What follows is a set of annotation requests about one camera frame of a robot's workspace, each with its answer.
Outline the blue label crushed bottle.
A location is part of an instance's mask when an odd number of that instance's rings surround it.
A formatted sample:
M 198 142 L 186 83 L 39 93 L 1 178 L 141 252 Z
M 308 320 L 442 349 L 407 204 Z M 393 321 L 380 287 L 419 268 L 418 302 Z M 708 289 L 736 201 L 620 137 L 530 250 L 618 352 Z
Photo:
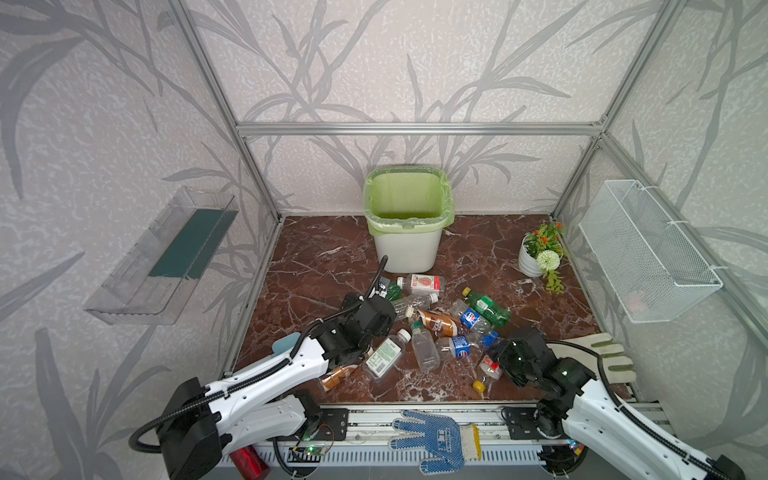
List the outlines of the blue label crushed bottle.
M 474 351 L 484 351 L 499 340 L 497 332 L 488 334 L 468 334 L 454 337 L 441 337 L 435 345 L 438 352 L 445 358 L 462 358 Z

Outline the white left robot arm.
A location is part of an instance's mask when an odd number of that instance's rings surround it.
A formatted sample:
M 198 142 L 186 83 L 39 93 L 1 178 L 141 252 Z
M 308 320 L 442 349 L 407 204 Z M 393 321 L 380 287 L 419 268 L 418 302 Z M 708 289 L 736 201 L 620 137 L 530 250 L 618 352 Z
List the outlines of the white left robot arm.
M 312 321 L 293 346 L 207 385 L 179 385 L 163 413 L 129 437 L 131 450 L 162 456 L 171 479 L 201 479 L 222 458 L 255 443 L 318 425 L 322 410 L 293 388 L 361 363 L 374 340 L 389 334 L 396 313 L 373 277 L 363 294 Z

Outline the green bottle yellow cap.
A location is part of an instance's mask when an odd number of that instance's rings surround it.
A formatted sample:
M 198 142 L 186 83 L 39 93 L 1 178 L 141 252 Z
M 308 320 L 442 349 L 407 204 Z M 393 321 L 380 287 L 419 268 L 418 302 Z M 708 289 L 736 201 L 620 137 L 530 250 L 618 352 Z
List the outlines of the green bottle yellow cap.
M 487 295 L 464 288 L 462 296 L 468 305 L 485 318 L 493 327 L 503 328 L 511 319 L 511 313 Z

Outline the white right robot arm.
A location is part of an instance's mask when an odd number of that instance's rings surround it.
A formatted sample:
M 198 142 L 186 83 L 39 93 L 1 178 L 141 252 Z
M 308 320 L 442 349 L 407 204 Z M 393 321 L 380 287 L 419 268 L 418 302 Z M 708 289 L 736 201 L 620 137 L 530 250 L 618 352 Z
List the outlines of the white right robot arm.
M 597 453 L 630 479 L 744 479 L 722 455 L 713 459 L 677 439 L 616 396 L 596 351 L 569 341 L 548 341 L 533 327 L 516 330 L 489 350 L 515 384 L 546 393 L 536 421 L 545 436 L 558 432 Z

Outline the red label yellow cap bottle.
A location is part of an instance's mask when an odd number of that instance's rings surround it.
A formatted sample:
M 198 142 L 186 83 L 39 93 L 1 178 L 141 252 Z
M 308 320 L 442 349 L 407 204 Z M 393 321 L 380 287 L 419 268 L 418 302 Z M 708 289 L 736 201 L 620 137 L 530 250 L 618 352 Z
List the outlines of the red label yellow cap bottle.
M 501 378 L 499 364 L 494 362 L 488 355 L 485 355 L 476 367 L 476 377 L 473 382 L 473 389 L 482 397 L 490 394 L 495 382 Z

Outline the brown tea bottle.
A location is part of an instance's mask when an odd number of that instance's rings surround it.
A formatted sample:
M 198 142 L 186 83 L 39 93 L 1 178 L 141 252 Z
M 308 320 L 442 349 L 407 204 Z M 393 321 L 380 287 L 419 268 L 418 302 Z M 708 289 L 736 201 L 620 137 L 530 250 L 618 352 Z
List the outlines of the brown tea bottle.
M 328 392 L 339 386 L 344 380 L 348 379 L 357 369 L 358 364 L 346 365 L 332 370 L 319 379 L 321 388 Z
M 438 336 L 455 337 L 459 334 L 456 320 L 443 313 L 420 310 L 409 306 L 406 309 L 406 318 L 410 323 L 421 323 Z

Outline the blue label pepsi bottle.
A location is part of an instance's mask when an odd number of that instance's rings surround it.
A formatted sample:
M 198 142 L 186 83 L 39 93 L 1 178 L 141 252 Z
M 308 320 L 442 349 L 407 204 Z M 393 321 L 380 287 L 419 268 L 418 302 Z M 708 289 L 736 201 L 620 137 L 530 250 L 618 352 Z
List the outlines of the blue label pepsi bottle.
M 449 313 L 474 335 L 483 336 L 492 332 L 491 324 L 463 300 L 454 301 Z

